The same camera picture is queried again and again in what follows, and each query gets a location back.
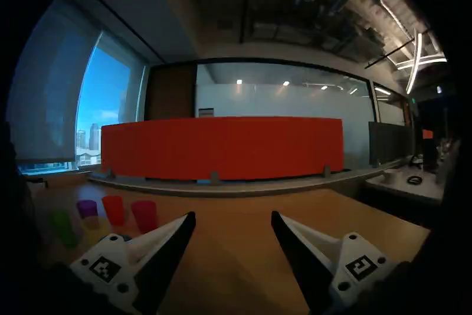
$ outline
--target wooden table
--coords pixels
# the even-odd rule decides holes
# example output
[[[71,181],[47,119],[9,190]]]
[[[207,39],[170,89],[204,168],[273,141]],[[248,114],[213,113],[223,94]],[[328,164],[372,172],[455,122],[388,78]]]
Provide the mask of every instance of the wooden table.
[[[272,210],[336,238],[356,231],[397,261],[411,260],[428,235],[422,227],[328,189],[217,199],[149,195],[87,183],[40,193],[37,215],[41,220],[51,208],[62,207],[77,216],[74,205],[79,199],[96,200],[104,215],[100,199],[110,194],[121,195],[127,211],[133,201],[155,201],[160,224],[196,212],[194,234],[160,314],[306,315],[309,309],[270,225]],[[113,231],[139,235],[132,215],[127,217],[125,227]],[[82,242],[67,251],[53,242],[48,256],[70,262],[87,247]]]

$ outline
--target cable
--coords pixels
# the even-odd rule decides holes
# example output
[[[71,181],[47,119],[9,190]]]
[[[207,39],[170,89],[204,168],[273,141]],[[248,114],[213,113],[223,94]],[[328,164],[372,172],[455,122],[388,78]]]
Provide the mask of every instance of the cable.
[[[409,183],[410,185],[420,185],[421,182],[423,182],[423,178],[420,178],[419,176],[416,176],[416,175],[410,176],[407,179],[407,183]]]

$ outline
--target building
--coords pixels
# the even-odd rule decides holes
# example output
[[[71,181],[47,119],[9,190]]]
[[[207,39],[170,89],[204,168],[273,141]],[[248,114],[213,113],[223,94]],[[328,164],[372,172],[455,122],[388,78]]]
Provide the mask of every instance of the building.
[[[76,136],[76,147],[86,148],[87,146],[86,146],[85,140],[86,140],[85,130],[83,129],[78,130],[77,136]]]
[[[18,169],[21,173],[26,175],[36,175],[49,172],[63,172],[72,170],[71,162],[63,163],[39,163],[39,164],[26,164],[18,165]]]
[[[99,141],[100,141],[99,125],[96,123],[93,123],[90,127],[90,138],[88,141],[88,145],[89,145],[88,148],[90,150],[98,150]]]
[[[101,154],[99,150],[77,149],[77,167],[84,165],[101,164]]]
[[[118,109],[118,123],[127,122],[126,117],[126,91],[123,91],[120,95],[120,107]]]

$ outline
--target green cup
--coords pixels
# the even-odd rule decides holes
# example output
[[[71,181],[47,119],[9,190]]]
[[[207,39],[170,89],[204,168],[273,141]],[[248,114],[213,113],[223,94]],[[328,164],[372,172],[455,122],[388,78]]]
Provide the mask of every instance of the green cup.
[[[53,211],[49,215],[49,220],[63,245],[68,249],[75,248],[78,244],[77,236],[72,229],[67,211],[62,209]]]

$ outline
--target table surface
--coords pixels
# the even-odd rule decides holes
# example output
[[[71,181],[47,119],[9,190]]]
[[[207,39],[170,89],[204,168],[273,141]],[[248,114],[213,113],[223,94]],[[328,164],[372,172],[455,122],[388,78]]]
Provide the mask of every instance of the table surface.
[[[392,183],[384,183],[384,176],[379,175],[366,180],[366,184],[369,187],[382,189],[427,203],[440,204],[443,200],[444,185],[436,184],[436,175],[410,166],[392,170],[396,170],[398,174]],[[419,185],[407,183],[407,179],[412,175],[423,178],[423,181]]]
[[[127,222],[111,228],[100,202],[121,195]],[[356,231],[388,257],[412,260],[429,231],[328,189],[253,198],[186,198],[124,191],[85,183],[51,188],[34,202],[40,230],[50,247],[43,260],[72,262],[89,245],[82,238],[74,250],[62,247],[45,223],[47,213],[66,208],[81,228],[75,203],[93,199],[99,206],[103,232],[139,235],[129,205],[153,200],[159,225],[196,212],[196,227],[181,259],[160,314],[303,314],[308,313],[300,288],[270,225],[272,210],[335,238]]]

